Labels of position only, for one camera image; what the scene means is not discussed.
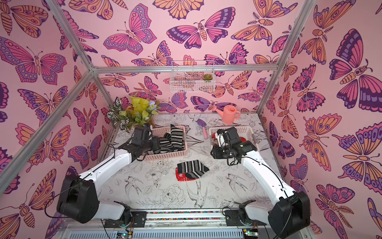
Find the black white striped sock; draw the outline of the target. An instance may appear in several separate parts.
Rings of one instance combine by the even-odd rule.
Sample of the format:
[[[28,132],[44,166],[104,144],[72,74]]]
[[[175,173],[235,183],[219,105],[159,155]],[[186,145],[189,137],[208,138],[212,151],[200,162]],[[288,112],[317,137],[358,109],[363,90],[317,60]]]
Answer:
[[[175,150],[184,150],[185,149],[185,142],[183,138],[183,130],[176,127],[175,125],[171,125],[171,145],[174,147]]]

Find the black grey striped sock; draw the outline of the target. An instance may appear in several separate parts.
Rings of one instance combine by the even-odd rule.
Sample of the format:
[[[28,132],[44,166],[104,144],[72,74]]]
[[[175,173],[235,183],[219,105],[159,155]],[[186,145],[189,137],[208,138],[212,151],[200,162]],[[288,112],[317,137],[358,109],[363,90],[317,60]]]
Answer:
[[[168,132],[165,133],[163,137],[159,138],[160,153],[168,153],[173,152],[175,150],[171,139],[171,134]]]
[[[199,179],[209,172],[209,168],[199,160],[181,162],[177,164],[180,173],[189,173],[192,177]]]

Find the red snowflake bird sock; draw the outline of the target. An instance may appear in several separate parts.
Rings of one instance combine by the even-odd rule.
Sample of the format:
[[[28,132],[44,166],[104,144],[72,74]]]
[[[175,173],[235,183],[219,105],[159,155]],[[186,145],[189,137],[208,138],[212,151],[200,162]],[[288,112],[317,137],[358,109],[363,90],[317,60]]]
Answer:
[[[176,179],[180,182],[194,181],[196,178],[192,177],[189,173],[180,173],[178,167],[175,169]]]

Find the red patterned sock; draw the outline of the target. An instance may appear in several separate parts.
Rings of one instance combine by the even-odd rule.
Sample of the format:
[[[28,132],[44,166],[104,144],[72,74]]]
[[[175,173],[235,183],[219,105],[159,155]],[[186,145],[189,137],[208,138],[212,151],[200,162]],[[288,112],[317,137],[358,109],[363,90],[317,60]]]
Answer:
[[[213,142],[218,142],[217,137],[216,137],[216,133],[212,134],[212,136],[211,136],[211,140],[212,140]]]

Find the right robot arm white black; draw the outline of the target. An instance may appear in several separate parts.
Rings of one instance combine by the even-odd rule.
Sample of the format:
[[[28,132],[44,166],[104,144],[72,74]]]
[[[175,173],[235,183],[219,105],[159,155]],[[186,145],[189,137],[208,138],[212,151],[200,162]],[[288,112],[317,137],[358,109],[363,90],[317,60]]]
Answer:
[[[242,164],[266,192],[271,208],[255,202],[245,203],[244,215],[250,220],[268,224],[277,239],[286,239],[309,227],[310,199],[305,192],[296,192],[286,184],[262,158],[251,141],[242,141],[235,127],[219,128],[214,133],[218,144],[212,147],[215,159],[233,160]]]

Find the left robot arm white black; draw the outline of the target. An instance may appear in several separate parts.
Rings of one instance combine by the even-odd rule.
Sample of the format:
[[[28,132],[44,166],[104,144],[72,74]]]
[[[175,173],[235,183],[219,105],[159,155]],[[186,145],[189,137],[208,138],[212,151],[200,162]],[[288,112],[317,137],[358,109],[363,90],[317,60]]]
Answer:
[[[91,220],[112,220],[120,227],[132,222],[131,208],[121,202],[102,202],[100,188],[119,170],[158,146],[148,124],[134,129],[132,137],[113,151],[112,156],[93,168],[64,178],[58,196],[57,212],[81,224]]]

